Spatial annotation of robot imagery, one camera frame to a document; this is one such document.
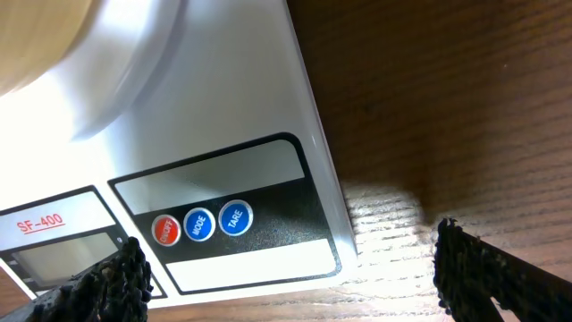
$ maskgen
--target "beige round object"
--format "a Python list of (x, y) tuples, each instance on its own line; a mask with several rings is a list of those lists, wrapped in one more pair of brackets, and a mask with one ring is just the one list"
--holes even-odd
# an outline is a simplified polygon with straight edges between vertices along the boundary
[(34, 81), (79, 35), (91, 0), (0, 0), (0, 95)]

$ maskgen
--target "white scale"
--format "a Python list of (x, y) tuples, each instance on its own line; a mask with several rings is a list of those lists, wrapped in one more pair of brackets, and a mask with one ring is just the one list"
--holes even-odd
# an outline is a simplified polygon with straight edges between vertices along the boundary
[[(9, 121), (0, 100), (12, 126), (0, 140), (0, 266), (34, 299), (135, 236), (153, 271), (150, 308), (345, 279), (353, 234), (285, 2), (130, 5), (131, 21), (115, 23), (139, 22), (139, 54), (88, 84), (116, 89), (111, 100), (61, 89), (54, 104), (24, 89), (35, 104)], [(109, 27), (112, 2), (102, 6), (96, 24)], [(86, 64), (76, 54), (32, 85), (78, 91), (63, 75)], [(50, 118), (50, 104), (96, 117)], [(95, 121), (78, 130), (70, 118)], [(76, 138), (52, 143), (62, 128)]]

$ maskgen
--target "black textured object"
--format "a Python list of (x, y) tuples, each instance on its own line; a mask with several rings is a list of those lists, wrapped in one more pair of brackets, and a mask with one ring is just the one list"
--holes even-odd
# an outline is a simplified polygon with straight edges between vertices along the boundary
[(38, 297), (0, 322), (147, 321), (151, 266), (130, 237), (114, 257)]
[(502, 321), (491, 297), (520, 321), (572, 321), (572, 283), (464, 233), (454, 219), (438, 232), (433, 282), (455, 321)]

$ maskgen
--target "wood grain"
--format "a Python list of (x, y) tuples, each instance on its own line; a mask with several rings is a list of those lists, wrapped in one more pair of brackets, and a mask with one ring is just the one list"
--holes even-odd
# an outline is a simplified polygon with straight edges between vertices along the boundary
[[(357, 234), (356, 275), (156, 309), (152, 321), (447, 320), (432, 282), (443, 216), (572, 280), (572, 2), (289, 6)], [(2, 314), (21, 295), (0, 281)]]

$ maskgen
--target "kitchen scale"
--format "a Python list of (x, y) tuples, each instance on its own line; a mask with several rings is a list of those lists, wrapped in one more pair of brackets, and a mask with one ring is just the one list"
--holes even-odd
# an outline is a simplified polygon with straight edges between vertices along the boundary
[(170, 10), (160, 59), (119, 116), (69, 143), (10, 138), (0, 266), (34, 299), (135, 236), (150, 308), (340, 283), (357, 253), (286, 4)]

